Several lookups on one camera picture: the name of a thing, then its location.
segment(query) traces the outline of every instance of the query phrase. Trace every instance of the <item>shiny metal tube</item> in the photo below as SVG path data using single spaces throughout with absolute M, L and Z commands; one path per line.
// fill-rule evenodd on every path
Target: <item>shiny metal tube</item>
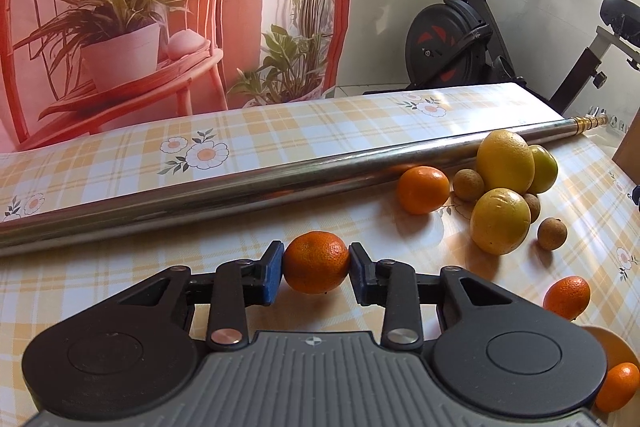
M 574 136 L 603 123 L 606 116 L 568 118 L 510 130 L 534 144 Z M 369 187 L 395 180 L 415 165 L 451 167 L 475 158 L 489 132 L 227 174 L 0 223 L 0 255 L 164 229 Z

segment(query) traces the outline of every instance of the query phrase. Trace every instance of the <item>red chair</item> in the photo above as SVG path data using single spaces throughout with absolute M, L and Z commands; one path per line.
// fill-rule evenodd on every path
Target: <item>red chair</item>
M 51 19 L 66 5 L 56 0 L 0 0 L 0 66 L 8 107 L 18 140 L 27 150 L 100 132 L 100 126 L 159 100 L 175 95 L 177 114 L 192 114 L 191 83 L 210 76 L 210 93 L 218 109 L 226 109 L 218 63 L 221 41 L 222 0 L 188 0 L 187 13 L 172 13 L 172 34 L 190 28 L 204 36 L 207 45 L 176 62 L 165 61 L 152 75 L 98 93 L 92 80 L 81 80 L 78 61 L 67 59 L 51 71 L 48 53 L 31 60 L 37 46 L 16 44 Z M 161 115 L 161 118 L 175 116 Z

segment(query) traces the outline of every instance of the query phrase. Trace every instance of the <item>wall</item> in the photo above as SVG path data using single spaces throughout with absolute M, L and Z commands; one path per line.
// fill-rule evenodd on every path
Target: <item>wall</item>
M 408 82 L 404 40 L 414 16 L 442 0 L 353 0 L 350 29 L 338 68 L 338 85 Z M 602 0 L 489 0 L 518 74 L 543 96 L 551 96 L 602 24 Z M 589 84 L 567 114 L 606 107 L 631 122 L 640 104 L 640 73 L 611 49 L 602 69 L 607 84 Z

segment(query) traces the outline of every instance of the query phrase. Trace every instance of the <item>chair leg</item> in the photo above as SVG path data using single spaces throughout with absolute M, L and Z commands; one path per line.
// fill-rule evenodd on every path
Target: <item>chair leg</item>
M 225 89 L 222 87 L 222 80 L 220 79 L 220 73 L 218 72 L 218 64 L 216 64 L 209 70 L 209 74 L 211 75 L 211 80 L 213 81 L 215 100 L 217 102 L 220 102 L 220 108 L 216 110 L 226 111 L 229 108 L 228 105 L 226 105 L 226 94 Z
M 178 116 L 192 116 L 193 108 L 191 107 L 191 91 L 189 87 L 185 87 L 176 92 L 178 99 Z

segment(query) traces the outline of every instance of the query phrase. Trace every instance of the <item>red decal on flywheel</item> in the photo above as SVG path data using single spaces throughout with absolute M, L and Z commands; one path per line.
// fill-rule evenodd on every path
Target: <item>red decal on flywheel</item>
M 438 34 L 442 42 L 447 41 L 447 32 L 444 31 L 443 28 L 440 28 L 440 26 L 432 26 L 431 29 L 433 29 L 433 31 L 435 31 Z
M 433 36 L 430 33 L 424 32 L 418 38 L 418 44 L 420 44 L 421 42 L 424 42 L 424 41 L 430 41 L 431 39 L 433 39 Z
M 446 71 L 446 73 L 442 73 L 442 74 L 440 75 L 440 79 L 441 79 L 443 82 L 449 82 L 449 81 L 451 80 L 451 77 L 452 77 L 454 74 L 456 74 L 456 70 L 449 70 L 449 71 Z

